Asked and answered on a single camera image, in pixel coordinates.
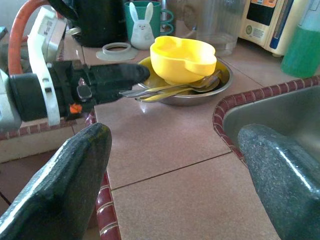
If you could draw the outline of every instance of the green mug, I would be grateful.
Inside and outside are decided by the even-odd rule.
[[[131,1],[124,4],[126,30],[131,45],[140,50],[148,50],[155,42],[155,38],[171,34],[174,26],[170,24],[174,14],[166,9],[161,9],[157,1]],[[161,13],[171,16],[169,20],[161,21]],[[161,32],[162,25],[168,25],[171,29]]]

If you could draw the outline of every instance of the green bottle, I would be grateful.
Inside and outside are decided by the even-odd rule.
[[[320,4],[310,0],[305,13],[295,29],[285,54],[281,69],[288,75],[308,78],[320,65]]]

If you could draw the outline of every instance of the white plastic bracket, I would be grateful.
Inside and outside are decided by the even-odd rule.
[[[46,42],[46,38],[52,35],[57,20],[55,12],[42,7],[27,40],[31,69],[39,79],[49,126],[60,123],[60,113],[56,92],[45,62],[42,47]]]

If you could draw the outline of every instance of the appliance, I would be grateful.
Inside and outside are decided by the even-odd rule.
[[[307,0],[247,0],[239,37],[280,57],[286,54]]]
[[[126,0],[48,0],[69,20],[73,34],[82,46],[100,48],[127,40],[124,2]]]

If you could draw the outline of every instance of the green liquid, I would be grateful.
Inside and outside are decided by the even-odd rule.
[[[292,42],[284,56],[281,69],[298,78],[315,74],[320,64],[320,32],[297,26]]]

